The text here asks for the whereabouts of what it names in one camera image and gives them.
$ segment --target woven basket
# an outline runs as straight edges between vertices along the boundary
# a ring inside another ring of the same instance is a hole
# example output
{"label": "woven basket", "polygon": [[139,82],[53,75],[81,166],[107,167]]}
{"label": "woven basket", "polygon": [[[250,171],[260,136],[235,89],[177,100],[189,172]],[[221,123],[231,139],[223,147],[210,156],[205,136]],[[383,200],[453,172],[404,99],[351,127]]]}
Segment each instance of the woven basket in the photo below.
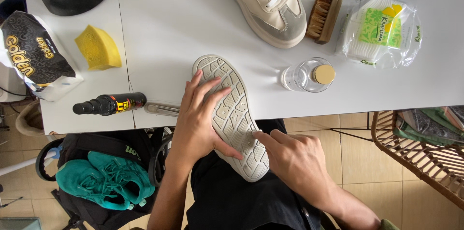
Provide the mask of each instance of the woven basket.
{"label": "woven basket", "polygon": [[372,139],[375,145],[464,209],[464,147],[437,146],[393,135],[397,112],[375,112]]}

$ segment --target black spray bottle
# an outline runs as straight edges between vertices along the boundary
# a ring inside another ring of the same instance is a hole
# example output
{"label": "black spray bottle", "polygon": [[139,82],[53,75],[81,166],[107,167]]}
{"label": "black spray bottle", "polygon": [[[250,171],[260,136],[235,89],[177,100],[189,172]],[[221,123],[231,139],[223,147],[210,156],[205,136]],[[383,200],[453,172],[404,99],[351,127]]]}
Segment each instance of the black spray bottle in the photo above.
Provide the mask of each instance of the black spray bottle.
{"label": "black spray bottle", "polygon": [[147,97],[140,92],[113,95],[100,95],[96,99],[77,103],[72,111],[75,114],[100,114],[108,116],[124,111],[142,108],[147,103]]}

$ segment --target hand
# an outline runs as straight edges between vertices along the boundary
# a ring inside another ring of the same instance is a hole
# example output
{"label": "hand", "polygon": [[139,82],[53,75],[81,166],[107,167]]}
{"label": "hand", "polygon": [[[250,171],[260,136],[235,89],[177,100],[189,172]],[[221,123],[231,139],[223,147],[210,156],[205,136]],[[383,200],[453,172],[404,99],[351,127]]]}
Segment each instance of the hand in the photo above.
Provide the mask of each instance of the hand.
{"label": "hand", "polygon": [[339,187],[327,173],[318,138],[286,135],[276,129],[270,135],[255,131],[253,136],[266,147],[269,168],[288,187],[318,209],[332,205],[331,193]]}
{"label": "hand", "polygon": [[185,92],[182,98],[181,109],[171,150],[167,156],[167,163],[175,162],[183,168],[191,170],[195,162],[206,156],[213,149],[218,150],[224,156],[242,159],[242,155],[233,147],[225,143],[214,131],[211,125],[211,116],[217,102],[230,93],[227,87],[208,97],[205,103],[205,94],[221,82],[221,78],[209,80],[198,86],[202,70],[198,70],[191,82],[186,82]]}

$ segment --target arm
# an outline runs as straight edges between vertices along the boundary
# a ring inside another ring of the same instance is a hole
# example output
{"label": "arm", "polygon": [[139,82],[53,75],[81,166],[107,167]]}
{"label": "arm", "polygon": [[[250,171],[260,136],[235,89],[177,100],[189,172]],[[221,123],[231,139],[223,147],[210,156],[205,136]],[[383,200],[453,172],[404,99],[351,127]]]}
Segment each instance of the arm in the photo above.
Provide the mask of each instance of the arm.
{"label": "arm", "polygon": [[148,221],[148,230],[181,229],[189,172],[200,158],[216,149],[225,156],[242,159],[240,152],[226,144],[211,126],[214,107],[231,89],[220,90],[203,103],[205,94],[221,79],[212,79],[198,86],[201,75],[199,70],[191,82],[186,82],[171,150],[166,159],[166,171]]}
{"label": "arm", "polygon": [[380,220],[359,199],[337,186],[328,175],[318,138],[254,132],[266,147],[270,169],[314,207],[332,215],[345,229],[377,230]]}

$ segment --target teal sneaker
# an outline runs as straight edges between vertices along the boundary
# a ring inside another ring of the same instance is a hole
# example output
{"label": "teal sneaker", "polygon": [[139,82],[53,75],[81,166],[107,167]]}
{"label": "teal sneaker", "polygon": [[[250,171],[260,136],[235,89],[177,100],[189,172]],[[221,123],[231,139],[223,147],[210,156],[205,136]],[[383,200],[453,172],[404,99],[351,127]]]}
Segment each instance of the teal sneaker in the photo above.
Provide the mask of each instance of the teal sneaker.
{"label": "teal sneaker", "polygon": [[87,160],[74,159],[66,162],[56,173],[56,180],[64,192],[90,200],[104,208],[134,208],[128,199],[114,191],[114,184],[108,184],[105,176]]}
{"label": "teal sneaker", "polygon": [[87,158],[113,184],[114,190],[131,203],[144,206],[145,198],[153,194],[147,171],[136,162],[95,151],[90,151]]}

